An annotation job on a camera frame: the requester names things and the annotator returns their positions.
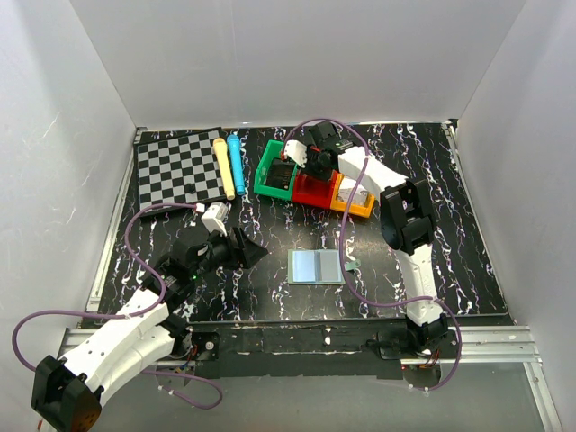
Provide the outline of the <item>mint green card holder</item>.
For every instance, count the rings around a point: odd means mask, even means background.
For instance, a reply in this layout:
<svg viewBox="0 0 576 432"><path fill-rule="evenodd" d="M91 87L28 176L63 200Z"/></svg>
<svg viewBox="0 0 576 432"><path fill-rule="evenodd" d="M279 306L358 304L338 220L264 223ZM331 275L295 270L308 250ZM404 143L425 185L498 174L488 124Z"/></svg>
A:
<svg viewBox="0 0 576 432"><path fill-rule="evenodd" d="M289 284L342 285L345 283L340 256L334 249L290 249L287 277Z"/></svg>

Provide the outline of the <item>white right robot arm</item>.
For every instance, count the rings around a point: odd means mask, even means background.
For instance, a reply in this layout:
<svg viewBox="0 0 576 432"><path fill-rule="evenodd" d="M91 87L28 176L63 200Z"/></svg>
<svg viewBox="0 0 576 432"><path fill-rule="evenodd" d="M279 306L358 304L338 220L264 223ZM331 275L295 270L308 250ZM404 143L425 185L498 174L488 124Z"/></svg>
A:
<svg viewBox="0 0 576 432"><path fill-rule="evenodd" d="M365 142L341 137L333 121L306 128L304 136L304 142L288 141L283 153L305 173L321 179L337 171L378 200L382 236L399 261L405 287L405 345L414 356L431 356L447 336L448 323L433 275L437 221L428 181L391 170Z"/></svg>

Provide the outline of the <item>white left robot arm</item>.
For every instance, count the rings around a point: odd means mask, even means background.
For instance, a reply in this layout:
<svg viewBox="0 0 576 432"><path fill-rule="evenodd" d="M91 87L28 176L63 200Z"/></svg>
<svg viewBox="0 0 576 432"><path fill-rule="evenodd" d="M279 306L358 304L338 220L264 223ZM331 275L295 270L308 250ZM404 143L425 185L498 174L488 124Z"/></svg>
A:
<svg viewBox="0 0 576 432"><path fill-rule="evenodd" d="M111 319L62 357L46 356L36 367L31 407L57 431L87 431L106 402L157 360L185 358L192 347L187 323L175 315L195 282L220 267L250 268L267 255L245 232L213 232L187 247L176 242Z"/></svg>

